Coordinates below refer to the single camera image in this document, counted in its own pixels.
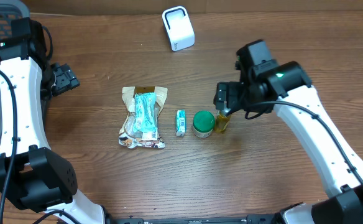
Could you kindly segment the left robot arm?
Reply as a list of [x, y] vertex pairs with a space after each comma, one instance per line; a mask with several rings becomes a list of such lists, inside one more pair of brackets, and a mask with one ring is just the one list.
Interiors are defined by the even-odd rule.
[[72, 164], [53, 152], [44, 130], [48, 101], [80, 83], [68, 65], [50, 63], [48, 29], [24, 17], [0, 40], [0, 193], [2, 202], [65, 223], [109, 223], [104, 207], [78, 188]]

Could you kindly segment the small teal white packet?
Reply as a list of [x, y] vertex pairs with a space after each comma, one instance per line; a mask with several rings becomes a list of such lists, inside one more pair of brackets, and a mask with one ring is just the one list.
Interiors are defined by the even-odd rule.
[[186, 133], [186, 113], [185, 110], [178, 110], [175, 117], [176, 136], [183, 137]]

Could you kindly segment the green lid white jar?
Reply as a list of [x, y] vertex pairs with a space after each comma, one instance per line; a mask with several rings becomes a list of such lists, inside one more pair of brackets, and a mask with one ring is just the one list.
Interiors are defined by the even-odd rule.
[[207, 138], [213, 132], [215, 119], [210, 111], [202, 110], [193, 117], [193, 133], [198, 138]]

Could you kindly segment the light green wipes packet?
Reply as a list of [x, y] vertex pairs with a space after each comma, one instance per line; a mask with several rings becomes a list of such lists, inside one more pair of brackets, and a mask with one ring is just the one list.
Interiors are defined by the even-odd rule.
[[134, 131], [142, 133], [154, 133], [157, 131], [155, 102], [156, 94], [154, 92], [136, 94]]

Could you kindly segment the brown snack packet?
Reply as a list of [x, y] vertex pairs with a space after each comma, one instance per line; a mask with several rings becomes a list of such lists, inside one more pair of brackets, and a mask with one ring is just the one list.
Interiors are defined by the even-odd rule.
[[[135, 96], [139, 93], [156, 94], [155, 115], [157, 116], [157, 131], [154, 133], [142, 133], [134, 131], [135, 123]], [[160, 86], [129, 86], [122, 89], [122, 100], [127, 109], [127, 118], [119, 131], [119, 144], [129, 149], [135, 147], [152, 147], [163, 149], [165, 142], [159, 135], [158, 117], [162, 112], [167, 99], [168, 89]]]

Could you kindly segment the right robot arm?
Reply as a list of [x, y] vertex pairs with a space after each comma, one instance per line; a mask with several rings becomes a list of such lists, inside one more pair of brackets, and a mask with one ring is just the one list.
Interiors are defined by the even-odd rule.
[[237, 53], [236, 82], [220, 82], [213, 103], [229, 117], [275, 113], [293, 132], [320, 176], [327, 199], [297, 203], [273, 215], [251, 215], [265, 223], [363, 223], [363, 160], [328, 116], [315, 86], [299, 63], [279, 64], [263, 40]]

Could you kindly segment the yellow drink bottle silver cap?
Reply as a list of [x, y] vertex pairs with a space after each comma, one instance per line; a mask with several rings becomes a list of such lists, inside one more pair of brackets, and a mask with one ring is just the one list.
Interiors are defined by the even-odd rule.
[[214, 131], [216, 133], [223, 133], [231, 120], [231, 115], [227, 115], [227, 111], [218, 110], [215, 119]]

